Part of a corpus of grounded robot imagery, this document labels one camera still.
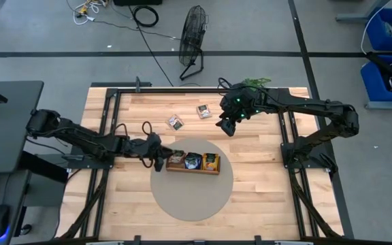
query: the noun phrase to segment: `wooden tabletop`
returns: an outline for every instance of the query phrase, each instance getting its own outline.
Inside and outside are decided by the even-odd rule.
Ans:
[[[90,88],[82,126],[99,130],[106,90]],[[307,88],[290,88],[290,92],[308,97]],[[223,209],[214,216],[199,222],[177,220],[155,202],[150,192],[151,169],[146,169],[135,159],[117,158],[108,179],[101,240],[133,240],[135,235],[141,235],[143,240],[253,240],[255,235],[261,235],[263,240],[299,239],[289,176],[280,153],[282,136],[278,115],[253,116],[251,120],[238,124],[235,135],[229,137],[214,125],[222,112],[220,100],[217,93],[122,95],[118,123],[127,125],[131,138],[146,138],[142,123],[148,120],[165,146],[189,137],[209,140],[231,161],[233,192]],[[209,105],[213,117],[199,118],[196,107],[203,104]],[[184,121],[178,131],[172,131],[165,122],[172,114],[179,115]],[[296,113],[295,117],[300,135],[317,130],[313,116]],[[110,130],[110,123],[109,118],[106,132]],[[292,141],[289,125],[287,130]],[[123,127],[116,133],[123,135]],[[323,169],[308,169],[307,173],[316,209],[334,231],[342,234],[329,175]],[[57,236],[69,228],[84,207],[90,174],[90,170],[82,170],[67,184]],[[311,235],[303,205],[302,210],[307,235]],[[92,214],[89,230],[93,227],[95,211]]]

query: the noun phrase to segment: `gray floor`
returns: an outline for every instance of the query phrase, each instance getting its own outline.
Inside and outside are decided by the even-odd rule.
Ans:
[[[81,0],[69,0],[72,6]],[[341,24],[334,16],[359,12],[371,1],[295,0],[309,52],[359,52],[363,24]],[[210,15],[204,50],[300,51],[286,0],[164,0],[155,9],[160,21],[147,31],[179,37],[188,9],[200,4]],[[128,10],[118,9],[125,14]],[[134,27],[110,8],[97,20]],[[176,40],[146,35],[156,51],[178,50]],[[368,39],[365,49],[370,50]],[[7,0],[0,11],[0,52],[147,51],[140,34],[105,24],[76,26],[65,0]],[[177,57],[158,57],[176,86],[184,69]],[[392,111],[367,111],[368,97],[360,69],[365,59],[311,59],[321,98],[353,104],[360,116],[360,134],[336,139],[333,147],[356,238],[392,241]],[[43,80],[39,108],[59,111],[80,122],[91,82],[130,82],[139,76],[154,86],[169,86],[152,57],[0,58],[0,80]],[[185,82],[214,86],[218,77],[239,82],[246,77],[271,77],[272,86],[307,86],[301,58],[207,56],[202,73]],[[66,152],[55,140],[43,140]],[[34,153],[51,153],[27,145]],[[49,239],[57,208],[31,209],[27,221],[35,230],[14,243]]]

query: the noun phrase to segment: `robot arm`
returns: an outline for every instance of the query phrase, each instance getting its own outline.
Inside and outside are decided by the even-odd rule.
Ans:
[[[331,123],[327,127],[308,137],[301,136],[295,141],[289,154],[300,161],[307,160],[311,150],[323,142],[338,136],[352,137],[359,132],[358,114],[354,107],[339,101],[294,97],[286,90],[254,87],[242,83],[226,89],[228,93],[220,102],[223,110],[219,116],[221,121],[216,125],[229,136],[234,135],[236,123],[244,119],[249,120],[250,117],[262,112],[269,114],[292,111],[329,118]]]
[[[83,153],[98,161],[105,161],[110,157],[136,157],[145,167],[152,167],[153,164],[159,172],[164,159],[171,156],[173,151],[162,146],[160,137],[152,132],[152,127],[150,129],[150,133],[145,132],[148,136],[146,140],[130,140],[128,135],[115,136],[113,133],[99,135],[69,119],[61,118],[59,113],[51,110],[33,111],[27,126],[31,137],[55,137],[81,148]],[[150,160],[150,165],[145,164],[144,158]]]

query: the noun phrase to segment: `small box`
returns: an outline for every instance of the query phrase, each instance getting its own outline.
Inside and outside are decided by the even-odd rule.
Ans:
[[[166,120],[167,125],[169,125],[171,130],[177,131],[182,126],[184,126],[184,122],[182,122],[181,118],[176,115],[171,116],[168,120]]]
[[[202,170],[217,171],[218,154],[204,153],[202,156]]]
[[[212,117],[208,105],[200,105],[196,107],[197,113],[201,119]]]
[[[186,153],[183,150],[175,151],[174,154],[167,159],[166,166],[178,168],[184,167],[185,156]]]

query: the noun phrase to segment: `blue storage bin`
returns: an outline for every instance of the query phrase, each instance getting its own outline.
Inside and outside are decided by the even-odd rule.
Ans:
[[[392,37],[387,33],[384,21],[392,24],[392,9],[381,10],[370,21],[367,34],[375,50],[392,51]]]
[[[379,57],[388,64],[392,64],[392,55],[381,55]],[[364,65],[361,69],[361,75],[370,101],[392,101],[392,92],[385,88],[384,80],[377,65],[373,62]]]

